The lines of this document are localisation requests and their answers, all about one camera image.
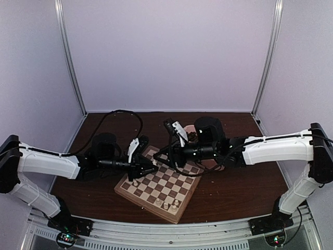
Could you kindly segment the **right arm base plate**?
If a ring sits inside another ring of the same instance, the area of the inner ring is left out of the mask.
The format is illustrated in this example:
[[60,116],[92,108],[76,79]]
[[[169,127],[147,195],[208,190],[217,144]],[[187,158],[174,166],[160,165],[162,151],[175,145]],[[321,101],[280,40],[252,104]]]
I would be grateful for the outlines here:
[[249,220],[252,235],[267,234],[281,231],[286,227],[294,225],[291,218],[273,218],[272,216],[259,217]]

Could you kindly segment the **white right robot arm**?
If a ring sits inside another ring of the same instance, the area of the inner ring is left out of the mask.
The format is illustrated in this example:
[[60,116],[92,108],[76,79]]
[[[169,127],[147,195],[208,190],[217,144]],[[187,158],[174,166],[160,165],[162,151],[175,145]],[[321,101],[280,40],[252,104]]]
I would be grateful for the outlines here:
[[188,161],[213,159],[213,170],[243,167],[264,162],[303,160],[305,169],[293,186],[274,204],[267,226],[279,229],[317,188],[332,182],[332,140],[319,123],[309,129],[278,136],[249,136],[228,139],[218,118],[200,117],[195,123],[197,141],[188,140],[179,122],[167,119],[168,145],[153,158],[180,173]]

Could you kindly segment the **pink double bowl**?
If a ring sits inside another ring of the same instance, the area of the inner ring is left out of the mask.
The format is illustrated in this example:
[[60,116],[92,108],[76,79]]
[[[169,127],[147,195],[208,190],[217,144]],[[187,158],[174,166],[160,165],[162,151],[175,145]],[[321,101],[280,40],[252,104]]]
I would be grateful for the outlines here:
[[[189,142],[198,142],[198,135],[193,124],[187,125],[184,130],[187,134]],[[216,165],[216,161],[214,159],[195,160],[194,163],[197,167],[203,170],[210,170]]]

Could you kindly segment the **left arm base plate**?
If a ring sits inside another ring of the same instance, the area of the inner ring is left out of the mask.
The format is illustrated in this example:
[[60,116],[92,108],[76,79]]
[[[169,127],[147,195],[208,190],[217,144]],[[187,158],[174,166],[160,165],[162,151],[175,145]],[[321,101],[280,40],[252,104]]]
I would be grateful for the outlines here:
[[93,221],[77,217],[51,218],[48,220],[47,226],[63,233],[90,236]]

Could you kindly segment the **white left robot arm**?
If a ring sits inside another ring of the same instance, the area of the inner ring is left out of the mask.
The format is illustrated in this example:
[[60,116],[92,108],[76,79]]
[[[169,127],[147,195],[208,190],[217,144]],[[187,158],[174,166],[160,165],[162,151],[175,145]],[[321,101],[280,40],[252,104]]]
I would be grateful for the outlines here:
[[70,231],[75,221],[65,202],[40,190],[24,172],[50,174],[76,181],[100,178],[105,172],[125,172],[133,181],[158,171],[158,167],[142,155],[148,142],[148,137],[144,135],[133,139],[127,155],[122,156],[116,136],[101,133],[93,137],[90,148],[80,155],[30,147],[21,143],[17,135],[10,135],[1,145],[1,193],[18,197],[40,210],[63,231]]

